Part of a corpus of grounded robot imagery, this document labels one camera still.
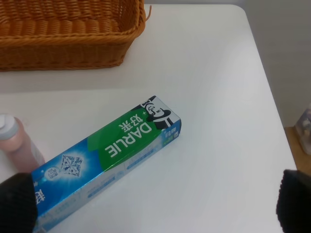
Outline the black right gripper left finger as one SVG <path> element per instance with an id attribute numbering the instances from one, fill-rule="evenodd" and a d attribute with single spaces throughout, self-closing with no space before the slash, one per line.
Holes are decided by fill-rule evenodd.
<path id="1" fill-rule="evenodd" d="M 30 173 L 18 173 L 0 184 L 0 232 L 31 233 L 38 217 Z"/>

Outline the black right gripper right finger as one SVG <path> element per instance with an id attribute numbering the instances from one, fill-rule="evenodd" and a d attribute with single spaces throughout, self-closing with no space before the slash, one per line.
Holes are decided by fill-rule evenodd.
<path id="1" fill-rule="evenodd" d="M 276 214 L 284 233 L 311 231 L 311 177 L 299 170 L 285 170 Z"/>

